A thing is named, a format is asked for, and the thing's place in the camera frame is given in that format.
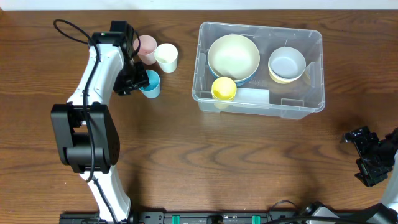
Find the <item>blue cup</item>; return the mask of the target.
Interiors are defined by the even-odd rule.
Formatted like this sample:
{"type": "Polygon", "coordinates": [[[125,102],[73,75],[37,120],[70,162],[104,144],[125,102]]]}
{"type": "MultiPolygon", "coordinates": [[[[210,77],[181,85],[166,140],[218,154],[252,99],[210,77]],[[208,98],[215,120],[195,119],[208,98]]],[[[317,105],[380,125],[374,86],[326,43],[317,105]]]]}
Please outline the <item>blue cup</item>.
{"type": "Polygon", "coordinates": [[[153,70],[146,70],[149,78],[149,85],[146,87],[140,87],[140,91],[145,97],[153,99],[160,95],[160,76],[153,70]]]}

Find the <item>pink cup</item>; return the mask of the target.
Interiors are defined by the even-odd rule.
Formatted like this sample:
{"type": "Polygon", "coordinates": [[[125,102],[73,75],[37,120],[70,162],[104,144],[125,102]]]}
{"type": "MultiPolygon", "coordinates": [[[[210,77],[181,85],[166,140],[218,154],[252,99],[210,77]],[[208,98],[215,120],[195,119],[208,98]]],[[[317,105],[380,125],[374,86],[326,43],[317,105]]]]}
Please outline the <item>pink cup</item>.
{"type": "Polygon", "coordinates": [[[156,40],[149,35],[141,35],[133,42],[133,48],[136,50],[138,45],[140,48],[138,51],[138,56],[140,60],[146,65],[152,65],[156,63],[155,50],[157,48],[156,40]]]}

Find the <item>pale green cup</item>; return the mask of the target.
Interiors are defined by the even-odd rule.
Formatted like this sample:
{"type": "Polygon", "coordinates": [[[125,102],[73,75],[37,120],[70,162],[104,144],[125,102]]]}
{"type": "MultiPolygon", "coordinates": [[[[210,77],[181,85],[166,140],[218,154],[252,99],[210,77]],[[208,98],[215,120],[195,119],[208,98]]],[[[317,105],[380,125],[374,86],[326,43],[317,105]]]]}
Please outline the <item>pale green cup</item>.
{"type": "Polygon", "coordinates": [[[172,73],[177,68],[178,50],[172,44],[161,44],[155,50],[155,59],[165,73],[172,73]]]}

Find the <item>yellow cup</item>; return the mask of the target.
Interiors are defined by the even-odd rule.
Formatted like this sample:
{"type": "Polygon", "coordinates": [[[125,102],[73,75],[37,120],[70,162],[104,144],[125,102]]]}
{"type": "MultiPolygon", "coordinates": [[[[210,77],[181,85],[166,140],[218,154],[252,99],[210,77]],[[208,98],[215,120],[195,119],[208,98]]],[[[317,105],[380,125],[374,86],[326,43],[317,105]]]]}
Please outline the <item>yellow cup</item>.
{"type": "Polygon", "coordinates": [[[232,98],[230,98],[230,99],[215,98],[214,106],[219,110],[225,110],[226,108],[228,108],[230,106],[232,101],[233,101],[232,98]]]}
{"type": "Polygon", "coordinates": [[[233,100],[236,92],[236,83],[228,77],[217,78],[211,86],[212,97],[217,100],[233,100]]]}

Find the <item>white small bowl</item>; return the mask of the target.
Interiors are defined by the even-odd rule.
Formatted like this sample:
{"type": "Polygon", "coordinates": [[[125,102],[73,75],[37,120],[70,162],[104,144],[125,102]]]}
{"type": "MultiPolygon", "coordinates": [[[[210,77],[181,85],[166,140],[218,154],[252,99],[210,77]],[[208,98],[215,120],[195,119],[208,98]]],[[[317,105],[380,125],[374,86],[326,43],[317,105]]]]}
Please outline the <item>white small bowl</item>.
{"type": "Polygon", "coordinates": [[[268,64],[269,75],[278,83],[290,83],[298,80],[305,66],[295,62],[272,62],[268,64]]]}

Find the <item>yellow small bowl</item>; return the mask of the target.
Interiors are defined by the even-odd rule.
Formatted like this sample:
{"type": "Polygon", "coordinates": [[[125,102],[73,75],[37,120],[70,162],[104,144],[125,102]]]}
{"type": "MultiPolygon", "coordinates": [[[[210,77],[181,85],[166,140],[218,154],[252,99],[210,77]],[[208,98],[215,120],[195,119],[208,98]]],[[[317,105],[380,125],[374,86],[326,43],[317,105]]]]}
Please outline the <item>yellow small bowl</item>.
{"type": "Polygon", "coordinates": [[[299,77],[282,78],[282,77],[278,76],[273,70],[269,70],[269,75],[275,82],[280,83],[280,84],[288,84],[288,83],[291,83],[299,78],[299,77]]]}

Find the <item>grey small bowl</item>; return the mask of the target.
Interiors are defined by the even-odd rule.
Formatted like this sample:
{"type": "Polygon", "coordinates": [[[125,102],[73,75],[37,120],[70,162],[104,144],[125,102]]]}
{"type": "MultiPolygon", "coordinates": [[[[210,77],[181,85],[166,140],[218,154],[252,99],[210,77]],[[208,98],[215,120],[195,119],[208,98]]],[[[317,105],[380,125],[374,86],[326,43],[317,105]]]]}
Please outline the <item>grey small bowl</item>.
{"type": "Polygon", "coordinates": [[[292,47],[280,47],[271,53],[268,66],[279,80],[292,82],[304,73],[306,60],[299,50],[292,47]]]}

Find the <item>beige large bowl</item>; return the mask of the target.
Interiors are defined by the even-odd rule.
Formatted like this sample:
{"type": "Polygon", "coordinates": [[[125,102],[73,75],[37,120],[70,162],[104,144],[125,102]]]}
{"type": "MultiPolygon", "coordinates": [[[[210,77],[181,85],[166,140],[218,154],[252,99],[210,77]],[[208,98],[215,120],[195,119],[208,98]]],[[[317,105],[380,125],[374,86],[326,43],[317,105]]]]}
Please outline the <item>beige large bowl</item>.
{"type": "Polygon", "coordinates": [[[215,40],[207,55],[210,72],[217,78],[231,78],[237,85],[254,76],[260,61],[256,44],[238,34],[224,35],[215,40]]]}

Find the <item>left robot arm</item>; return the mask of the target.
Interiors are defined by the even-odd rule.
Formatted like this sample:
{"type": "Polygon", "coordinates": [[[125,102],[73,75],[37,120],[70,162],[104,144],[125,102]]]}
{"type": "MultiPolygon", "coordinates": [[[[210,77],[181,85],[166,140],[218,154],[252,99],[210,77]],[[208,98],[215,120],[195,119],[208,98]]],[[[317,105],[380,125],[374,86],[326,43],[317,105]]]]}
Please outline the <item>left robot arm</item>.
{"type": "Polygon", "coordinates": [[[137,35],[127,21],[88,35],[90,56],[80,83],[66,103],[52,107],[60,160],[85,179],[99,207],[97,213],[61,214],[60,223],[139,223],[116,168],[120,140],[108,108],[112,93],[124,96],[149,85],[143,63],[133,60],[137,35]]]}

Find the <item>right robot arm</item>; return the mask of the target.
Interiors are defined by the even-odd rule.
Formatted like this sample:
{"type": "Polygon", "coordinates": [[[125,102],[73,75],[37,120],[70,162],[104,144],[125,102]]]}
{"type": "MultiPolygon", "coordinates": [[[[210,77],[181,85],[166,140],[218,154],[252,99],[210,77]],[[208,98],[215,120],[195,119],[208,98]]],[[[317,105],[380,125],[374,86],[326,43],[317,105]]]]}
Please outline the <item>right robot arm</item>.
{"type": "Polygon", "coordinates": [[[397,223],[397,129],[380,138],[367,126],[344,133],[358,153],[355,177],[366,187],[386,182],[381,198],[360,210],[337,212],[321,202],[313,202],[300,211],[302,223],[397,223]]]}

